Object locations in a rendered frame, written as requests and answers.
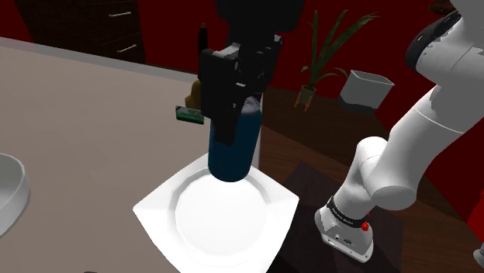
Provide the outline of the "white square plate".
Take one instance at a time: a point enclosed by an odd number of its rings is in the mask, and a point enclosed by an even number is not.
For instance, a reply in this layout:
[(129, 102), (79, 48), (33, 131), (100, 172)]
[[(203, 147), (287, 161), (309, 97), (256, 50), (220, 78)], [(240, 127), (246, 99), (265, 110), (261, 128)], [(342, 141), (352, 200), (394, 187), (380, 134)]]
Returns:
[(267, 273), (299, 198), (257, 168), (235, 182), (201, 156), (134, 207), (148, 237), (179, 273)]

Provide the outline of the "black slender bottle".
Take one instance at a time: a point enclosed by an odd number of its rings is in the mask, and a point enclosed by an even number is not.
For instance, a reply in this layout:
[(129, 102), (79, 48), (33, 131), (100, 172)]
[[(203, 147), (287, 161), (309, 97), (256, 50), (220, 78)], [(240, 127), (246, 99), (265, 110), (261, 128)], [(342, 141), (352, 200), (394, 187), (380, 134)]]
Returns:
[(209, 47), (208, 45), (208, 31), (206, 24), (203, 22), (199, 27), (198, 32), (198, 57), (201, 59), (202, 52)]

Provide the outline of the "green potted plant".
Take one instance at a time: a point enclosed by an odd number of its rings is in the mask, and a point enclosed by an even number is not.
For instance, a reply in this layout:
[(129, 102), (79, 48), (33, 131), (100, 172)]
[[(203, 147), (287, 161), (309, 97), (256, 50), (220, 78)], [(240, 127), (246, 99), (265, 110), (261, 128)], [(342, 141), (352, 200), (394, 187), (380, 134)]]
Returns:
[(328, 62), (338, 52), (338, 50), (354, 35), (359, 29), (361, 29), (366, 23), (373, 19), (378, 18), (375, 12), (362, 16), (346, 30), (342, 31), (339, 36), (334, 39), (334, 35), (337, 32), (341, 21), (344, 19), (347, 13), (347, 9), (343, 10), (337, 17), (332, 28), (328, 31), (323, 45), (318, 47), (318, 34), (319, 34), (319, 13), (314, 11), (313, 21), (308, 22), (313, 29), (313, 38), (311, 44), (311, 62), (309, 66), (303, 66), (300, 72), (308, 71), (309, 78), (308, 83), (300, 88), (294, 107), (297, 105), (304, 105), (304, 111), (306, 112), (311, 105), (311, 102), (316, 97), (315, 85), (322, 79), (335, 76), (340, 77), (340, 74), (348, 78), (348, 73), (339, 67), (326, 68)]

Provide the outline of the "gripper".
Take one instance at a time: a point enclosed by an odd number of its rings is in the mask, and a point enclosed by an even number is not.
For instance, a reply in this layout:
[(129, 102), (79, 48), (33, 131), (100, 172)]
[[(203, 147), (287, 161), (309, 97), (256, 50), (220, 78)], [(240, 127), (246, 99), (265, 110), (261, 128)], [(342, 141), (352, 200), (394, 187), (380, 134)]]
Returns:
[(257, 74), (248, 77), (246, 67), (238, 57), (245, 52), (239, 43), (232, 43), (222, 50), (205, 49), (199, 61), (201, 82), (201, 111), (211, 118), (209, 140), (231, 146), (235, 140), (240, 114), (247, 97), (259, 99), (272, 82), (275, 65), (282, 45), (282, 37), (275, 36), (264, 48), (252, 53), (257, 61)]

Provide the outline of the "grey and white bin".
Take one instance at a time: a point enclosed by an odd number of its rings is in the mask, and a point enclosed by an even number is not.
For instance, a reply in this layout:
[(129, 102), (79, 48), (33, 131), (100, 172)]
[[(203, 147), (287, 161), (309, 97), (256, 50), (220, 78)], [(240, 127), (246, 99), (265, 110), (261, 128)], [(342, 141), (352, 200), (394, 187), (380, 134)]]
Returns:
[(379, 74), (351, 70), (337, 101), (347, 111), (373, 115), (393, 86)]

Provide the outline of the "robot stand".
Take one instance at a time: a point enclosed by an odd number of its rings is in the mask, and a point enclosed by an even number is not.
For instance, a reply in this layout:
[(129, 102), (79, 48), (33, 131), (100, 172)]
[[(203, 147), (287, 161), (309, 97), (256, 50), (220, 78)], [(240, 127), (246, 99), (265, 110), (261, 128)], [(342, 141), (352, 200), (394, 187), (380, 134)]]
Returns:
[(299, 197), (292, 225), (268, 273), (400, 273), (403, 221), (379, 207), (369, 213), (375, 247), (362, 264), (325, 244), (314, 222), (315, 212), (340, 184), (300, 162), (284, 183)]

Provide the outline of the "green flat box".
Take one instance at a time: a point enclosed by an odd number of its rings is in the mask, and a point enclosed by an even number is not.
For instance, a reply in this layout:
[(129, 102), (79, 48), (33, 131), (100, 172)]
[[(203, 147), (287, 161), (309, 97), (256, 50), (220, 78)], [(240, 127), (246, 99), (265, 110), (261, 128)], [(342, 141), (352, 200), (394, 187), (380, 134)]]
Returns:
[(203, 125), (205, 122), (205, 116), (199, 109), (188, 108), (185, 106), (175, 106), (175, 117), (177, 120), (188, 123)]

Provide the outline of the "dark chest of drawers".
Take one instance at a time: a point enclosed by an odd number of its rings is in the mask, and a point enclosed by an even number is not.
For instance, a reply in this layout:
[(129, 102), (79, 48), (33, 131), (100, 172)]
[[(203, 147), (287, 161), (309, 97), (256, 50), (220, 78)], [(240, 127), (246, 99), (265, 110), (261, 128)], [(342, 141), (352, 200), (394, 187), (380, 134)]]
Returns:
[(146, 62), (137, 0), (14, 0), (34, 43)]

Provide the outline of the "brown figure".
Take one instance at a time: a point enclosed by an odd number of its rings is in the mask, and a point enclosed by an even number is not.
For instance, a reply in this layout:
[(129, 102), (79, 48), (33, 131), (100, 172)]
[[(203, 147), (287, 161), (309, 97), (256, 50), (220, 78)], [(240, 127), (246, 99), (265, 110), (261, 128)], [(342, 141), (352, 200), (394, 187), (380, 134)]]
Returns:
[(190, 94), (185, 97), (185, 106), (191, 109), (201, 109), (201, 82), (192, 84)]

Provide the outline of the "white bowl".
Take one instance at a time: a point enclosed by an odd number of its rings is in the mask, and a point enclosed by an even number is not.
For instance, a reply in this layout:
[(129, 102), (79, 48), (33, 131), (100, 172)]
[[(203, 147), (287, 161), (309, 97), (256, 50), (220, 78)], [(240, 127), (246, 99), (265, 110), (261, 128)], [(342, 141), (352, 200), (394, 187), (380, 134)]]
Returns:
[(0, 238), (16, 224), (29, 204), (30, 184), (17, 158), (0, 153)]

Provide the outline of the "dark blue bottle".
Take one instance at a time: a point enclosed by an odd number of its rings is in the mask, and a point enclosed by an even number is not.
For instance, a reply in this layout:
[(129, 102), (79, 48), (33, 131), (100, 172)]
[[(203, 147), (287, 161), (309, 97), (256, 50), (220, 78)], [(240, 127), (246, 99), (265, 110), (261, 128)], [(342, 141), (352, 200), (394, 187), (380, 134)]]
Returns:
[(251, 168), (254, 151), (262, 121), (261, 103), (255, 97), (248, 97), (237, 120), (233, 144), (216, 139), (221, 126), (210, 124), (208, 167), (210, 173), (221, 181), (234, 182), (247, 176)]

